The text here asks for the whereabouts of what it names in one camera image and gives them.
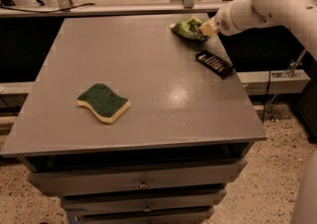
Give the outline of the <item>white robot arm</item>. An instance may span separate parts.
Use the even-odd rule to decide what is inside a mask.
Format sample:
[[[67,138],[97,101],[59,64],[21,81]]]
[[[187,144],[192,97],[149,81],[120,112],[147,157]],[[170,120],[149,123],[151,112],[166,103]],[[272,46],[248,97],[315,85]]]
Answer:
[[[251,28],[285,27],[317,57],[317,5],[314,0],[234,0],[203,23],[205,36],[236,35]],[[317,224],[317,150],[301,179],[291,224]]]

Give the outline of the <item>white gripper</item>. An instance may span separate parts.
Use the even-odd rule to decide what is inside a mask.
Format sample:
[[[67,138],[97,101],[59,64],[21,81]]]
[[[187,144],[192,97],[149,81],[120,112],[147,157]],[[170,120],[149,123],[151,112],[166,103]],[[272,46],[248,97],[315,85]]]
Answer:
[[[215,19],[211,18],[204,22],[199,30],[203,36],[212,37],[219,32],[225,36],[232,36],[239,33],[239,29],[235,26],[232,15],[232,5],[227,4],[221,7],[215,15]]]

